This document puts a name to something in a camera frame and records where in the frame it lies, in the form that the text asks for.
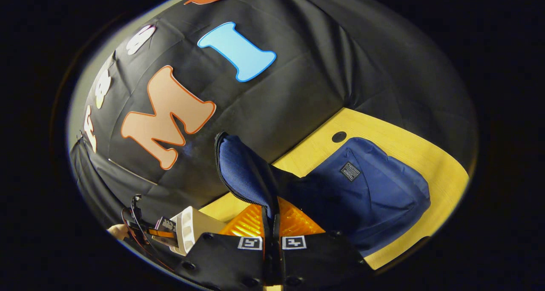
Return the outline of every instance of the navy blue bag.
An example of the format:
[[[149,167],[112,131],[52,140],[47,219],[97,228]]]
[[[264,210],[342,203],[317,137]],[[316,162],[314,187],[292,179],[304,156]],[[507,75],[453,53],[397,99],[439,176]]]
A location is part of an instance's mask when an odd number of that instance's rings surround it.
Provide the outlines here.
[[[364,257],[405,233],[430,207],[428,182],[363,138],[347,140],[303,178],[270,165],[233,135],[216,137],[216,159],[231,192],[265,206],[269,219],[280,196],[324,230],[342,231]]]

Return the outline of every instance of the blue letter i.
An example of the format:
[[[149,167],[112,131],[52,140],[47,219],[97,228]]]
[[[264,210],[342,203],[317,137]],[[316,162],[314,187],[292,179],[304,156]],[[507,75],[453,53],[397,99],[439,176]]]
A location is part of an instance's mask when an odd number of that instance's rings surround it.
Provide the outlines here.
[[[237,68],[237,80],[246,82],[263,70],[274,60],[274,52],[264,52],[235,30],[235,23],[223,23],[205,34],[197,45],[200,48],[212,47]]]

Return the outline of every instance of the orange letter m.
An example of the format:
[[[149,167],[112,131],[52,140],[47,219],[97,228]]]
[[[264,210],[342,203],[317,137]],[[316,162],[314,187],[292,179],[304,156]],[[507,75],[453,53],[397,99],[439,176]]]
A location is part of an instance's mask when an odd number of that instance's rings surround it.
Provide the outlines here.
[[[172,75],[172,67],[161,68],[148,83],[148,96],[154,114],[129,112],[121,126],[121,136],[132,138],[168,170],[178,158],[175,149],[164,149],[157,141],[184,146],[185,139],[174,117],[184,124],[185,132],[199,131],[216,111],[212,101],[201,101]]]

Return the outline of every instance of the black cloth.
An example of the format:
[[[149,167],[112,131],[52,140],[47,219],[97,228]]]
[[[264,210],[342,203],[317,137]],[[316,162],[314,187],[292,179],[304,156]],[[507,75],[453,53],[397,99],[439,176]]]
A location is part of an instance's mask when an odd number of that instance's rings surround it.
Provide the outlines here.
[[[117,210],[138,193],[145,196],[139,206],[149,222],[224,195],[213,151],[220,131],[239,136],[271,163],[342,107],[413,132],[471,173],[477,131],[465,87],[438,48],[391,10],[373,0],[183,3],[142,25],[157,29],[136,54],[125,49],[132,35],[115,50],[107,61],[112,85],[101,109],[95,107],[94,85],[90,91],[86,106],[92,107],[97,153],[84,135],[71,159],[82,193],[103,221],[118,222]],[[257,47],[277,55],[246,83],[235,79],[236,69],[223,56],[196,45],[228,21]],[[146,87],[165,65],[195,96],[217,105],[196,134],[185,134],[178,122],[186,145],[163,144],[179,154],[169,170],[120,134],[129,112],[153,113]]]

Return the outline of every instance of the orange plastic part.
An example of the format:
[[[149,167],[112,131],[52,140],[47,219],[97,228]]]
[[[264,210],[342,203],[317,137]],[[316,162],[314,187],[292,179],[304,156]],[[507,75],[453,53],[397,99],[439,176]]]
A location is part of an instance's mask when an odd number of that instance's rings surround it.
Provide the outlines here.
[[[264,236],[261,206],[247,206],[232,219],[220,232],[220,235],[231,236]]]
[[[302,236],[325,233],[310,217],[291,202],[278,197],[280,206],[280,236]]]
[[[325,233],[310,217],[290,202],[278,197],[280,206],[280,236],[312,235]],[[234,236],[263,236],[261,206],[250,205],[232,219],[220,234]]]

